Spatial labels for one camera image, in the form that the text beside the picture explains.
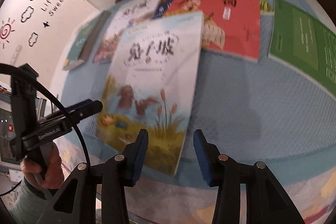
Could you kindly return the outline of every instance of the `red book cover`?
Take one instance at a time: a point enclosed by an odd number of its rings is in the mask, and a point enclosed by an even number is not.
[[[202,11],[202,48],[258,61],[259,0],[173,0],[165,17]]]

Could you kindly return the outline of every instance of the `handle grip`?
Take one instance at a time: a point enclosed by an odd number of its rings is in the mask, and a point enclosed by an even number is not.
[[[51,155],[51,151],[53,149],[53,142],[46,143],[41,145],[38,148],[35,148],[28,152],[27,158],[33,160],[37,164],[39,164],[42,168],[42,172],[39,174],[34,174],[35,179],[39,185],[45,180],[45,174],[47,173],[49,166],[49,159]],[[53,189],[43,189],[43,193],[46,199],[51,199],[57,190]]]

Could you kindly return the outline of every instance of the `blue book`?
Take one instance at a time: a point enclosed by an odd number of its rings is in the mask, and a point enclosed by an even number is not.
[[[64,61],[63,70],[72,70],[88,60],[97,37],[110,15],[111,12],[105,10],[79,30]]]
[[[153,19],[161,18],[165,14],[166,10],[169,9],[173,0],[161,0],[159,6],[156,9]]]

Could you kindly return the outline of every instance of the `black cable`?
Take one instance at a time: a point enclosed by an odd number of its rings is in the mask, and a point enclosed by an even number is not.
[[[8,195],[9,193],[13,192],[20,184],[21,184],[21,181],[19,181],[18,184],[16,184],[12,189],[10,189],[9,191],[1,194],[0,196]]]
[[[24,72],[23,70],[19,68],[0,63],[0,74],[11,75],[11,76],[15,76],[17,78],[21,78],[25,80],[31,86],[33,86],[36,90],[42,93],[47,99],[49,99],[56,107],[58,107],[60,112],[70,121],[72,127],[77,133],[77,136],[79,138],[79,141],[84,151],[86,164],[90,167],[91,163],[90,163],[89,152],[87,151],[87,147],[86,147],[84,138],[82,136],[82,133],[80,132],[78,126],[73,122],[71,116],[69,115],[65,107],[61,104],[61,102],[58,101],[55,96],[53,96],[44,86],[42,86],[39,82],[37,82],[33,77],[31,77],[28,73]]]

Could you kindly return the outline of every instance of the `grass illustration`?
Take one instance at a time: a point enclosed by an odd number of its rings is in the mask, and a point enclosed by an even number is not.
[[[115,95],[117,89],[113,77],[108,76],[102,95],[103,110],[98,115],[97,137],[118,151],[123,151],[128,143],[136,140],[140,129],[145,128],[149,143],[144,164],[173,176],[185,138],[185,131],[178,129],[184,117],[176,114],[177,104],[167,110],[166,96],[162,89],[162,102],[157,108],[156,125],[149,127],[132,121],[123,114],[107,113],[108,98]]]

